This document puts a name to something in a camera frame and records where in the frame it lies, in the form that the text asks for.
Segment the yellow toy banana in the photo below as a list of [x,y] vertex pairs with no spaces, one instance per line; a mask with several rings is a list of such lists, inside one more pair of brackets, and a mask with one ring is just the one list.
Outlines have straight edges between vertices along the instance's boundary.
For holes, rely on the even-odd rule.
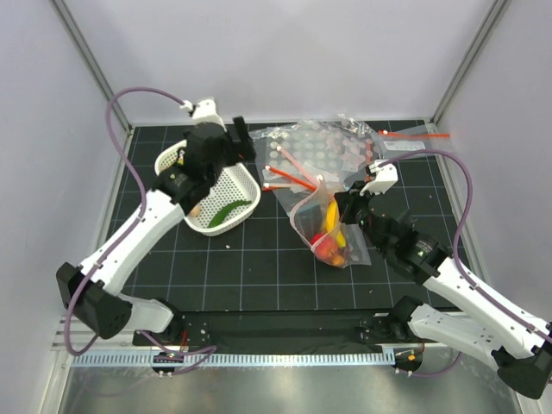
[[336,239],[338,248],[345,248],[347,245],[346,238],[341,232],[340,226],[341,222],[337,202],[333,199],[327,207],[323,227],[327,234],[332,235]]

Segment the orange maroon toy steak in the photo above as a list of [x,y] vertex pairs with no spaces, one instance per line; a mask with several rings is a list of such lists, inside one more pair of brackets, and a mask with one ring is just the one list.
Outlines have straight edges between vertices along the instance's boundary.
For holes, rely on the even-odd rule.
[[333,267],[343,268],[346,266],[347,260],[343,256],[339,254],[335,254],[334,256],[331,257],[331,259],[329,260],[329,263]]

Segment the red toy strawberry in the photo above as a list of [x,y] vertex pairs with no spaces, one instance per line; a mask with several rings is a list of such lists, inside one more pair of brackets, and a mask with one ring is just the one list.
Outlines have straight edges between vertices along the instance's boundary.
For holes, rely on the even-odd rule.
[[332,235],[318,233],[310,241],[314,255],[319,260],[329,260],[338,252],[336,239]]

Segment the pink zipper clear bag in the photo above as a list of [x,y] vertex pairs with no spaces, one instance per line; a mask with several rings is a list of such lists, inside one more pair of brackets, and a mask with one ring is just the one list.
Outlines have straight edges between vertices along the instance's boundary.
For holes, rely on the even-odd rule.
[[316,176],[316,190],[299,201],[290,224],[315,258],[331,267],[371,266],[367,243],[358,227],[341,222],[335,194],[342,187]]

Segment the green toy chili pepper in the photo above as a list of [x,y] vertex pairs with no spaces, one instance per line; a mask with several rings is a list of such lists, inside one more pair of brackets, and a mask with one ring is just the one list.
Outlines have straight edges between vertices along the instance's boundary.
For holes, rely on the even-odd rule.
[[249,200],[236,200],[229,204],[224,205],[210,220],[208,228],[215,228],[221,225],[227,218],[227,216],[235,209],[242,206],[249,206],[252,202]]

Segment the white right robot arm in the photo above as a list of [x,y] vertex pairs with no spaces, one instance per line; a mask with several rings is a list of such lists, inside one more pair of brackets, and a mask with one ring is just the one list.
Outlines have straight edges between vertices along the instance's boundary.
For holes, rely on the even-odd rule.
[[513,391],[539,399],[551,382],[551,324],[515,305],[481,280],[460,259],[458,244],[472,204],[468,193],[451,248],[415,229],[407,209],[387,197],[396,184],[396,165],[418,155],[439,155],[473,182],[466,165],[449,151],[420,148],[367,165],[368,181],[334,192],[338,225],[357,226],[387,263],[404,278],[447,299],[469,315],[449,316],[414,297],[402,297],[370,333],[407,342],[412,337],[440,342],[495,370]]

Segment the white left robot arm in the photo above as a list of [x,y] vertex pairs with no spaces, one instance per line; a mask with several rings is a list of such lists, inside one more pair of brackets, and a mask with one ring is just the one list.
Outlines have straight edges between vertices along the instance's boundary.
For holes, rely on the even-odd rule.
[[182,336],[180,311],[165,299],[123,294],[131,273],[166,233],[186,223],[202,235],[220,235],[248,219],[260,187],[245,167],[256,157],[240,116],[233,129],[199,122],[154,163],[155,179],[134,213],[95,253],[56,273],[70,316],[95,336],[110,339],[125,329],[148,331],[164,345]]

